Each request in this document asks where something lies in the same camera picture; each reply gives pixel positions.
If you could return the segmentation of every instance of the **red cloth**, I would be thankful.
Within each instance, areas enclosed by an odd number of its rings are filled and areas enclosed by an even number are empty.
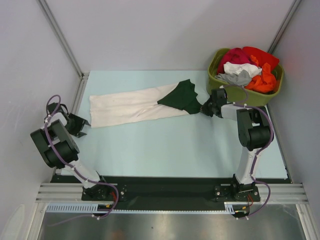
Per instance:
[[[241,48],[230,49],[221,59],[216,74],[224,74],[224,64],[230,62],[232,64],[252,64],[258,66],[250,59],[250,55],[246,54]]]
[[[275,76],[271,73],[270,64],[266,62],[262,66],[262,74],[254,76],[252,81],[244,88],[266,94],[275,89],[276,82]]]
[[[279,59],[275,56],[272,56],[270,53],[267,53],[265,51],[262,51],[258,48],[252,47],[252,46],[245,46],[242,49],[246,54],[249,56],[253,55],[256,57],[256,59],[259,62],[258,67],[261,67],[265,65],[265,63],[268,63],[270,65],[271,72],[275,67],[279,64]]]

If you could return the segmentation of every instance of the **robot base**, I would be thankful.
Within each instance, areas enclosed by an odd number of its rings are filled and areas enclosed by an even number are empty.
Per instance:
[[[216,202],[248,202],[248,197],[253,201],[260,202],[258,187],[254,186],[250,191],[234,192],[232,186],[215,186],[214,199]]]
[[[103,176],[100,176],[100,182],[106,183],[106,180]],[[126,201],[127,200],[127,186],[126,185],[116,185],[115,186],[118,190],[119,196],[118,201]],[[82,201],[113,201],[113,195],[110,193],[113,191],[113,189],[106,185],[96,184],[95,186],[91,188],[82,188]]]

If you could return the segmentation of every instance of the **clothing pile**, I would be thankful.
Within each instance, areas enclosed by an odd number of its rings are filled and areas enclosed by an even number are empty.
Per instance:
[[[215,78],[267,94],[276,87],[276,78],[271,72],[278,63],[278,58],[258,48],[237,47],[222,57]]]

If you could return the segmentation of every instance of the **white pants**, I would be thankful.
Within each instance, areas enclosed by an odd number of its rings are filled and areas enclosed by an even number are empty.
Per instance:
[[[158,104],[178,83],[138,91],[90,96],[91,126],[101,128],[145,120],[189,115],[185,110]]]

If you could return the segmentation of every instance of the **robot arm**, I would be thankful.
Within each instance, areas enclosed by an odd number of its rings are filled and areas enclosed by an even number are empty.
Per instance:
[[[55,108],[56,103],[52,103],[48,106],[49,114],[51,113],[50,106],[52,105],[54,105],[53,108]],[[106,181],[95,170],[87,168],[81,163],[78,158],[78,153],[80,151],[70,135],[72,134],[78,138],[86,135],[81,132],[81,130],[84,125],[88,124],[87,120],[73,114],[67,114],[61,108],[51,117],[47,124],[47,130],[55,149],[67,164],[73,166],[72,168],[59,160],[48,141],[44,126],[32,132],[30,136],[44,162],[50,168],[56,167],[57,169],[64,169],[72,173],[82,183],[83,192],[87,198],[91,198],[90,200],[92,201],[103,201],[107,200],[109,196],[109,188],[105,185],[92,182],[105,183]]]
[[[259,108],[267,113],[264,106]],[[224,88],[213,89],[210,98],[200,111],[210,117],[215,115],[237,122],[238,137],[243,148],[238,169],[233,175],[231,189],[226,191],[233,199],[239,199],[239,201],[246,199],[248,194],[258,191],[253,178],[255,178],[260,156],[257,156],[256,159],[255,156],[257,151],[266,146],[270,140],[271,130],[268,120],[257,109],[228,103],[227,92]],[[217,189],[216,196],[219,198],[222,188],[215,187],[215,189]]]

